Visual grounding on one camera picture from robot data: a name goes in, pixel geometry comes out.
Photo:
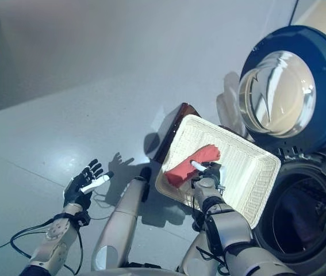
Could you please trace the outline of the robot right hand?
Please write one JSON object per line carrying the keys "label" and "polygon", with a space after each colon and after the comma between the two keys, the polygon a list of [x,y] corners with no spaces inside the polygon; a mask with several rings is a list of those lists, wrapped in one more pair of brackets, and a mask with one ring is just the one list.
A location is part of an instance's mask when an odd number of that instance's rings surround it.
{"label": "robot right hand", "polygon": [[224,178],[226,175],[226,168],[216,162],[202,162],[199,163],[191,160],[190,164],[198,171],[199,177],[213,178],[216,186],[224,186]]}

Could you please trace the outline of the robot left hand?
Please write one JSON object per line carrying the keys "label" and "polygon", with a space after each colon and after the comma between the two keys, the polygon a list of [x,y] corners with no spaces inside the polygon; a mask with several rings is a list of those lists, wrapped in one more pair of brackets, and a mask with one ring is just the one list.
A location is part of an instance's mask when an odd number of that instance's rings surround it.
{"label": "robot left hand", "polygon": [[88,210],[94,190],[111,180],[114,172],[103,172],[102,164],[93,159],[77,176],[72,177],[63,191],[64,207],[78,204],[82,210]]}

